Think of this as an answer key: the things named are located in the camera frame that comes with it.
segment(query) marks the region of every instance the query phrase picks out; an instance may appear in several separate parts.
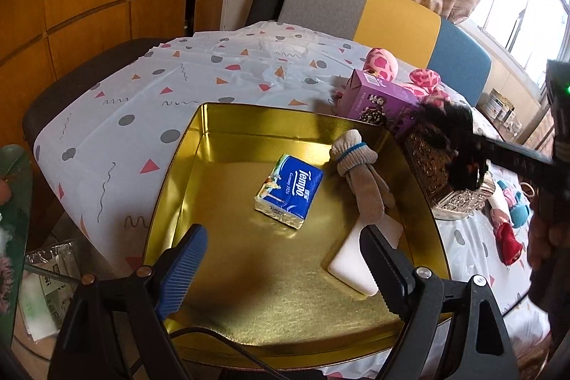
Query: black cushion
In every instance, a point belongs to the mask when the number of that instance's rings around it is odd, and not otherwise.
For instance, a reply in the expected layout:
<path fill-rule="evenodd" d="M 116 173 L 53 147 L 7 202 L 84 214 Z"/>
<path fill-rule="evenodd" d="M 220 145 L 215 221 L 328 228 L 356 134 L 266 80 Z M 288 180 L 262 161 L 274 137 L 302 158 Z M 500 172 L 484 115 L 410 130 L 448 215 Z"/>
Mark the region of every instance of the black cushion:
<path fill-rule="evenodd" d="M 22 121 L 24 137 L 30 149 L 33 150 L 33 143 L 41 130 L 76 98 L 143 56 L 153 46 L 168 41 L 169 39 L 141 38 L 121 43 L 79 65 L 54 82 L 32 102 Z"/>

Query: white soap bar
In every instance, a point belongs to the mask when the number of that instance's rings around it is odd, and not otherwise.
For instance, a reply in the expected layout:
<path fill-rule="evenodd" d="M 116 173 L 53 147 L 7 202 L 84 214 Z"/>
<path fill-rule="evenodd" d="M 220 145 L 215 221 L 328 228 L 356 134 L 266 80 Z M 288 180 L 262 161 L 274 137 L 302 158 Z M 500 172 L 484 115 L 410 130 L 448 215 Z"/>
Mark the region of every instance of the white soap bar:
<path fill-rule="evenodd" d="M 384 234 L 388 243 L 393 248 L 397 248 L 404 231 L 402 225 L 385 214 L 376 226 Z M 360 232 L 365 227 L 366 224 L 362 223 L 359 217 L 356 225 L 344 241 L 343 246 L 340 247 L 340 250 L 338 250 L 338 253 L 329 264 L 328 271 L 357 292 L 372 296 L 378 293 L 378 286 L 374 282 L 374 277 L 372 277 L 372 273 L 360 252 Z"/>

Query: patterned tablecloth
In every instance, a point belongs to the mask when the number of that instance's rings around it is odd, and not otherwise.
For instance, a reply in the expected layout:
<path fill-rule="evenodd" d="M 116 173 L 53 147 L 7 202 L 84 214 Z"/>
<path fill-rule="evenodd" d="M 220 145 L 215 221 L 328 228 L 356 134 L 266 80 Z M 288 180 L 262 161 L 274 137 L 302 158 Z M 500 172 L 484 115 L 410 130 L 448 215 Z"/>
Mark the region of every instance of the patterned tablecloth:
<path fill-rule="evenodd" d="M 141 263 L 162 181 L 201 103 L 331 114 L 342 86 L 368 51 L 357 42 L 275 22 L 178 38 L 150 49 L 69 105 L 40 133 L 34 155 L 73 221 L 117 274 L 127 275 Z M 407 81 L 412 68 L 400 62 L 397 80 Z M 474 118 L 475 130 L 496 134 L 475 110 Z M 495 173 L 518 185 L 512 173 Z M 438 226 L 454 279 L 483 274 L 501 309 L 526 290 L 526 257 L 510 267 L 500 262 L 485 215 L 476 212 Z M 519 231 L 526 245 L 527 228 Z M 548 331 L 537 309 L 524 303 L 522 311 L 528 317 L 518 317 L 523 322 L 517 327 L 507 320 L 515 348 L 519 340 L 525 348 Z M 528 328 L 533 323 L 539 329 Z M 324 371 L 360 378 L 377 372 L 385 357 L 384 352 Z"/>

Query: purple box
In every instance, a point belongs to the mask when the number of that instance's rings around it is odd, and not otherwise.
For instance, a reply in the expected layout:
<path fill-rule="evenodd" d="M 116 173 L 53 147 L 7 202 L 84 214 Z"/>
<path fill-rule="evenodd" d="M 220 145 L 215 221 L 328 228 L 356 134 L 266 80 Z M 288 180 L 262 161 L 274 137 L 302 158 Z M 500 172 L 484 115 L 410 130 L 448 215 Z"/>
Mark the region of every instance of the purple box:
<path fill-rule="evenodd" d="M 397 84 L 354 70 L 338 103 L 338 116 L 385 126 L 398 137 L 414 124 L 418 99 Z"/>

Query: chair backrest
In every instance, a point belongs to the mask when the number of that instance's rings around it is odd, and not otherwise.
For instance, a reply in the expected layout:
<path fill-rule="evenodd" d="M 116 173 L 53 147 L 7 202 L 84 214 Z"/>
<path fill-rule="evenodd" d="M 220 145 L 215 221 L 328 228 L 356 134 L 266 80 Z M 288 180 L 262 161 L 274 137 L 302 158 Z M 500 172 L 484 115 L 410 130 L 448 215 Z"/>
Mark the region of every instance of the chair backrest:
<path fill-rule="evenodd" d="M 491 58 L 469 35 L 412 0 L 285 0 L 279 20 L 435 70 L 473 106 L 491 69 Z"/>

